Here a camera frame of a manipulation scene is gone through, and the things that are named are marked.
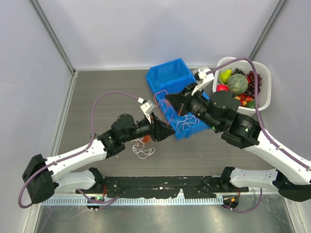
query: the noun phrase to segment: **white plastic basket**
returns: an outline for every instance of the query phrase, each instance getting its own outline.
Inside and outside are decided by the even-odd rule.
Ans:
[[[217,66],[222,65],[223,63],[226,63],[228,61],[231,61],[235,59],[235,57],[224,57],[222,58]],[[260,76],[262,77],[261,80],[261,86],[260,90],[261,92],[258,93],[258,103],[259,103],[259,111],[266,109],[270,102],[271,102],[271,72],[266,67],[264,64],[259,63],[259,62],[253,62],[256,67],[256,71]],[[251,65],[247,61],[238,61],[231,63],[215,72],[215,79],[213,82],[213,92],[216,92],[216,87],[217,85],[221,84],[220,81],[218,80],[220,72],[226,71],[228,69],[234,70],[235,68],[239,68],[243,70],[245,73],[248,73],[249,71],[252,70]],[[245,114],[248,116],[253,116],[256,113],[255,109],[252,108],[245,108],[245,107],[239,107],[238,112],[241,114]]]

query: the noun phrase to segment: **green pear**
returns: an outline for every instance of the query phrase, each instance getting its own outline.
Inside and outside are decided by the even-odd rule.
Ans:
[[[228,69],[219,75],[219,79],[223,84],[226,84],[228,79],[231,77],[231,70]]]

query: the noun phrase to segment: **green cantaloupe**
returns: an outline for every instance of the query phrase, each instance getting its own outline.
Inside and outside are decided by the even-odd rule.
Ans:
[[[232,75],[228,81],[227,86],[235,96],[243,94],[248,88],[247,78],[242,74]]]

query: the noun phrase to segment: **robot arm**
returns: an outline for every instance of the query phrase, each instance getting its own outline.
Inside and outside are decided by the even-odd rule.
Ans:
[[[131,115],[120,115],[112,124],[111,129],[95,139],[90,148],[85,145],[46,159],[43,159],[41,154],[34,156],[22,176],[24,182],[47,164],[54,163],[54,165],[43,170],[27,185],[32,203],[43,202],[55,192],[68,192],[76,189],[97,192],[102,189],[104,178],[96,168],[90,168],[84,172],[71,172],[89,163],[104,160],[120,153],[125,149],[124,143],[133,139],[150,135],[154,141],[159,142],[175,134],[171,126],[167,126],[165,122],[154,115],[154,107],[150,100],[144,102],[141,109],[145,117],[136,124]],[[84,152],[66,159],[81,151]]]
[[[291,200],[311,199],[311,171],[305,168],[306,165],[311,166],[311,161],[295,154],[273,137],[280,147],[276,148],[271,144],[256,120],[237,113],[240,102],[230,92],[215,92],[210,100],[206,100],[203,90],[197,90],[198,85],[191,83],[180,93],[167,94],[165,98],[180,116],[192,113],[215,133],[223,132],[221,138],[227,143],[245,149],[275,167],[268,171],[226,167],[222,174],[224,186],[267,188],[278,190],[282,196]],[[305,166],[286,156],[280,148],[285,149]]]

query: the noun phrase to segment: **white wall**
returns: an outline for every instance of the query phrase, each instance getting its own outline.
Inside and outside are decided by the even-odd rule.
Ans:
[[[27,0],[0,6],[0,231],[20,233],[21,175],[32,156],[49,156],[70,73]]]
[[[311,160],[311,2],[289,1],[256,60],[272,73],[266,128],[297,154]],[[311,200],[302,203],[310,228]]]
[[[75,68],[248,56],[277,0],[39,0]]]

